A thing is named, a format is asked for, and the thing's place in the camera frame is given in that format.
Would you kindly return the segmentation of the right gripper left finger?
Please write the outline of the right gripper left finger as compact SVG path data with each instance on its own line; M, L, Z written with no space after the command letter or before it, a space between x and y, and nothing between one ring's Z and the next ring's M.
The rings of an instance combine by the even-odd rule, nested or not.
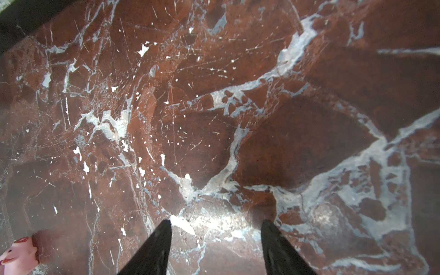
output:
M163 220L118 275L166 275L171 240L171 221Z

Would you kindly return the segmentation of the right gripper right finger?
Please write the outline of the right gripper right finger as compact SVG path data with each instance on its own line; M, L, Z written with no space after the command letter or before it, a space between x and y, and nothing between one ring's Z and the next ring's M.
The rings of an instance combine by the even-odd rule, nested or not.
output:
M262 222L261 243L268 275L317 275L269 220Z

